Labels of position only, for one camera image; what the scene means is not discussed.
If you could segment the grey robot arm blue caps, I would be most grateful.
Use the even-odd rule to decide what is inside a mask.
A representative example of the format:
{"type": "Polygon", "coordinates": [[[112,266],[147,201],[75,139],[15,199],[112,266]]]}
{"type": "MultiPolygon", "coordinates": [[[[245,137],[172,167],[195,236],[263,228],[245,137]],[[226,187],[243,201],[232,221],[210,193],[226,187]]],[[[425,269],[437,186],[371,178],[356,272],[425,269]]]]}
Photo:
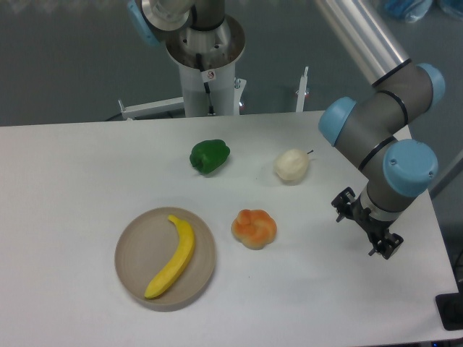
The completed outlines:
{"type": "MultiPolygon", "coordinates": [[[[320,133],[368,180],[360,194],[345,189],[332,205],[388,259],[403,242],[391,224],[438,171],[426,144],[398,140],[396,133],[442,99],[445,81],[435,67],[412,63],[367,1],[318,1],[317,7],[375,89],[361,103],[336,100],[319,120],[320,133]]],[[[166,44],[179,67],[187,116],[238,113],[234,65],[245,34],[223,1],[129,1],[127,11],[147,44],[166,44]]]]}

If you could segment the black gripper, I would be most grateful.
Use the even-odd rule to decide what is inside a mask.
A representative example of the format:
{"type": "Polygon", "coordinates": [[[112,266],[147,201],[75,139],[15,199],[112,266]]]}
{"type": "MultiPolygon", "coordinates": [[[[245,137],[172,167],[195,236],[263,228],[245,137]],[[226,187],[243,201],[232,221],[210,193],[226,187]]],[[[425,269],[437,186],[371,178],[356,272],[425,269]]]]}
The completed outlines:
{"type": "Polygon", "coordinates": [[[381,210],[371,201],[367,192],[362,192],[356,198],[351,187],[342,190],[331,202],[336,210],[336,222],[343,219],[354,220],[367,234],[373,248],[369,256],[380,254],[389,260],[403,244],[404,239],[398,234],[391,234],[389,226],[391,220],[386,220],[381,210]]]}

